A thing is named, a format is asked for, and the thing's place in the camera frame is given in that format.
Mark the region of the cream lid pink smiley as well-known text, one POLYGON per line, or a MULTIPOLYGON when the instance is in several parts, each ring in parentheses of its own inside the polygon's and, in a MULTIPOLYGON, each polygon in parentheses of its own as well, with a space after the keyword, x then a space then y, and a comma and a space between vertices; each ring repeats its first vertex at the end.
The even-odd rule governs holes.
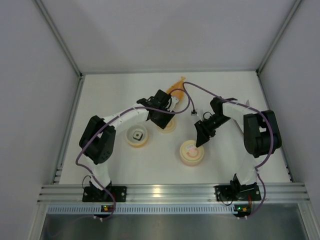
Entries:
POLYGON ((205 149, 203 146, 196 147, 195 140, 187 140, 180 146, 179 154, 188 159, 204 157, 205 149))

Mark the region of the black white sushi piece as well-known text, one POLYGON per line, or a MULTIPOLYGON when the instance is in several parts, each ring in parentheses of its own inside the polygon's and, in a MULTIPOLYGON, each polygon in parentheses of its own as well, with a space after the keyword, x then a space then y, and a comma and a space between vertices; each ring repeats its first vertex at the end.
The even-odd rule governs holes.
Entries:
POLYGON ((132 138, 136 141, 141 141, 141 139, 143 138, 144 134, 142 131, 136 130, 133 135, 132 138))

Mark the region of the cream lid orange smiley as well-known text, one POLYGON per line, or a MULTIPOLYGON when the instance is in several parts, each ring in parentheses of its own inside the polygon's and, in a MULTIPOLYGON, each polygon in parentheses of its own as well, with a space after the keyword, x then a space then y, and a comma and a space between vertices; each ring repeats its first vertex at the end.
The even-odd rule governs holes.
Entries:
POLYGON ((164 129, 157 127, 157 130, 163 134, 169 134, 169 133, 172 133, 176 129, 176 126, 177 126, 176 119, 172 118, 164 129))

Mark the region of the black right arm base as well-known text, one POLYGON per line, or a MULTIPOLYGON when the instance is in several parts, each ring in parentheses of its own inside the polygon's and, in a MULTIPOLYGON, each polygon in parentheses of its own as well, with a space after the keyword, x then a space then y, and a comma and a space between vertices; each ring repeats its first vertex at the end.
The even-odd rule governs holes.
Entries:
POLYGON ((260 189, 256 183, 250 185, 234 186, 231 184, 214 187, 216 198, 219 202, 261 201, 260 189))

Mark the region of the cream bowl orange base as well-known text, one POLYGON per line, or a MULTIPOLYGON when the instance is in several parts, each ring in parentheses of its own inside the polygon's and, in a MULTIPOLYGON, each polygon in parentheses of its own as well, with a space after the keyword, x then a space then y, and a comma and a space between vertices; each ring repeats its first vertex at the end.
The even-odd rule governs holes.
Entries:
POLYGON ((135 125, 131 126, 130 128, 127 129, 127 131, 125 133, 125 139, 126 139, 127 143, 134 148, 143 147, 147 143, 148 138, 149 138, 148 130, 145 126, 143 126, 141 124, 135 124, 135 125), (141 139, 141 141, 137 141, 137 140, 133 139, 133 133, 135 131, 143 132, 143 138, 141 139))

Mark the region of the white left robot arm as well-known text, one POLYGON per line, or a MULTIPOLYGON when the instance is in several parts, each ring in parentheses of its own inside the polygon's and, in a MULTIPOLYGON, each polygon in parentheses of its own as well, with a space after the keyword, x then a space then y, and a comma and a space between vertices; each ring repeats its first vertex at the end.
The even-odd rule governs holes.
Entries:
POLYGON ((158 90, 150 98, 141 98, 132 107, 108 117, 90 118, 79 141, 80 155, 84 155, 89 166, 89 186, 84 188, 84 202, 109 202, 112 181, 109 177, 107 160, 111 157, 116 135, 136 124, 151 121, 165 129, 174 117, 174 108, 180 102, 175 97, 158 90))

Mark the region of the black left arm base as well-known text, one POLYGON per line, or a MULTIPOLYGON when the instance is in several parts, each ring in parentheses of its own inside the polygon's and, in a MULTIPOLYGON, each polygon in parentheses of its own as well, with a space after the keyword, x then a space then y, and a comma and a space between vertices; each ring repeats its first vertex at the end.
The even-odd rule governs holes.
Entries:
MULTIPOLYGON (((108 186, 107 190, 113 196, 116 203, 126 202, 127 187, 126 186, 108 186)), ((85 203, 102 203, 113 202, 111 196, 104 190, 100 190, 95 186, 86 186, 83 190, 82 202, 85 203)))

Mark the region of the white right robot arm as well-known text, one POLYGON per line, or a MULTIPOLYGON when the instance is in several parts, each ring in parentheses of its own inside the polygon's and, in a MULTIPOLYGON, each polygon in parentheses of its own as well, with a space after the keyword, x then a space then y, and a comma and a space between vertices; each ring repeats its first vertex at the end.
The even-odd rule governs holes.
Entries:
POLYGON ((237 122, 247 154, 229 186, 234 194, 257 191, 259 168, 282 146, 275 113, 272 110, 258 111, 235 98, 214 97, 210 106, 213 115, 194 124, 197 133, 195 146, 198 148, 207 143, 216 135, 216 129, 229 120, 237 122))

